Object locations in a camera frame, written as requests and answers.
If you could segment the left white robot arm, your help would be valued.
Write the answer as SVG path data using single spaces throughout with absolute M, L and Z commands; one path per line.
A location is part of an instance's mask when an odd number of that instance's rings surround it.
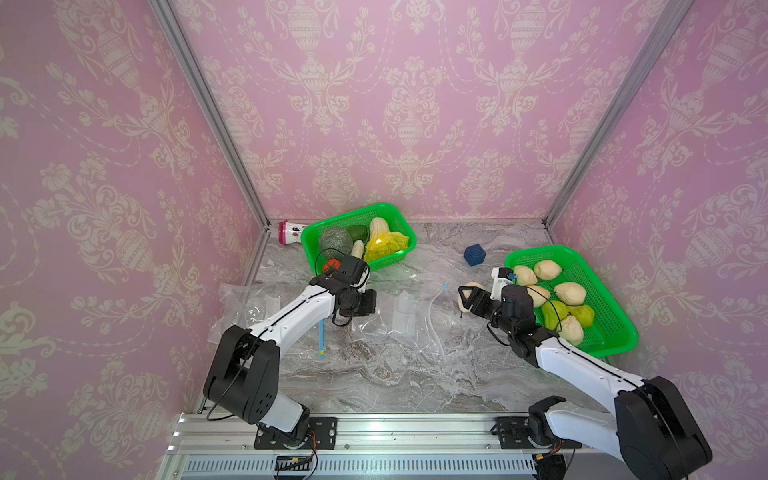
M 338 269 L 312 278 L 277 313 L 248 327 L 228 327 L 218 342 L 204 397 L 289 447 L 309 440 L 309 408 L 279 390 L 282 357 L 327 318 L 374 313 L 377 292 L 366 287 L 369 276 L 366 262 L 347 255 Z

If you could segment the cream pear outside bag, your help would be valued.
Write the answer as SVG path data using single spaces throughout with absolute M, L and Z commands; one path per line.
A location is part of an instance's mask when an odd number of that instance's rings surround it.
M 536 285 L 538 278 L 533 269 L 524 265 L 516 265 L 513 267 L 513 274 L 515 276 L 516 283 L 521 286 Z

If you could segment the cream pear from bag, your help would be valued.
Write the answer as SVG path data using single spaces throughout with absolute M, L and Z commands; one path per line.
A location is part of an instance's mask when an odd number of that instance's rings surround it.
M 569 306 L 583 305 L 587 296 L 586 289 L 575 282 L 564 282 L 556 285 L 554 293 L 561 302 Z

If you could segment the clear zip-top bag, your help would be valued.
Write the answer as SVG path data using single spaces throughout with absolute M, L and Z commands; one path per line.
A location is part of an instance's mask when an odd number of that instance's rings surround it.
M 223 284 L 223 313 L 210 328 L 208 342 L 217 345 L 236 325 L 262 341 L 273 341 L 285 356 L 317 323 L 329 317 L 335 297 L 319 286 L 258 283 L 247 287 Z
M 374 314 L 350 334 L 361 375 L 397 411 L 509 410 L 519 395 L 502 385 L 509 355 L 485 323 L 466 316 L 448 285 L 374 286 Z

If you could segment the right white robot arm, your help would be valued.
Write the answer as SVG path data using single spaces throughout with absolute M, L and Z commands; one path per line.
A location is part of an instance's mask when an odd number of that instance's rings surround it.
M 678 388 L 645 379 L 582 352 L 535 320 L 531 290 L 506 285 L 498 295 L 462 285 L 464 310 L 485 319 L 492 336 L 530 365 L 554 374 L 601 405 L 595 411 L 547 397 L 528 409 L 528 436 L 558 453 L 580 443 L 622 461 L 638 479 L 685 479 L 709 464 L 713 451 Z

